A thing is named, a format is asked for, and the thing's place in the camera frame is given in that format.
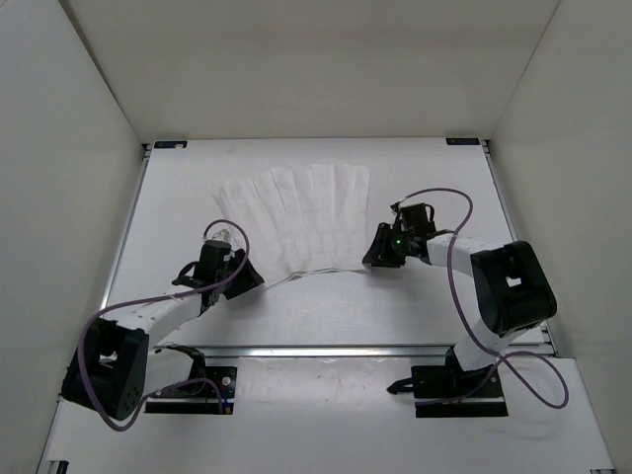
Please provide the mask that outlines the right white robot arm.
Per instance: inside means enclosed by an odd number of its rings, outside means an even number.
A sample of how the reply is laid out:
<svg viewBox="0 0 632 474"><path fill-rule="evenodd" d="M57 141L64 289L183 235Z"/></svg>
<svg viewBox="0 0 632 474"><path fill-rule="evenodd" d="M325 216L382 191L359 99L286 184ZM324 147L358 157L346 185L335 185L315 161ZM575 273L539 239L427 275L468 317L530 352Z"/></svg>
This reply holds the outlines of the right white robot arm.
<svg viewBox="0 0 632 474"><path fill-rule="evenodd" d="M397 269L415 258L471 277L480 317L442 365L395 381L387 390L421 398L468 396L492 377L495 362L517 337L556 314L553 291L529 243L484 243L439 230L434 208L425 203L393 210L394 221L378 225L363 264Z"/></svg>

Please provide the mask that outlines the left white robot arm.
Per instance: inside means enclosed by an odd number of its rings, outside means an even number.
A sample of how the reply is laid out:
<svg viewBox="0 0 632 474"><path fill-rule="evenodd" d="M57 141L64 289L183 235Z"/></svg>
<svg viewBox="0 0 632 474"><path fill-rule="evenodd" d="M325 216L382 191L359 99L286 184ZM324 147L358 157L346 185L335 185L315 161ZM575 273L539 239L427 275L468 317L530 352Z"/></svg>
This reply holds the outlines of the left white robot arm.
<svg viewBox="0 0 632 474"><path fill-rule="evenodd" d="M203 234L199 257L185 264L169 290L107 306L82 329L62 382L61 396L96 412L115 432L125 432L146 401L165 391L214 392L218 412L227 401L206 375L201 351L162 341L202 316L219 299L263 285L250 261L251 242L237 223Z"/></svg>

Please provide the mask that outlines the white pleated skirt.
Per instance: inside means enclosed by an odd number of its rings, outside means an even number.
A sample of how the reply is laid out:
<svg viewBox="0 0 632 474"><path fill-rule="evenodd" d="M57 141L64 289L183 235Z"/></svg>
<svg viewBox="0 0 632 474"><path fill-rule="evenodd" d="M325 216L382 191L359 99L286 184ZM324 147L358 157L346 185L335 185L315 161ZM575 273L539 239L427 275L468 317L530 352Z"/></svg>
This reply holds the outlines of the white pleated skirt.
<svg viewBox="0 0 632 474"><path fill-rule="evenodd" d="M213 198L240 225L250 262L274 287L312 274L362 273L370 170L349 164L273 168L231 179Z"/></svg>

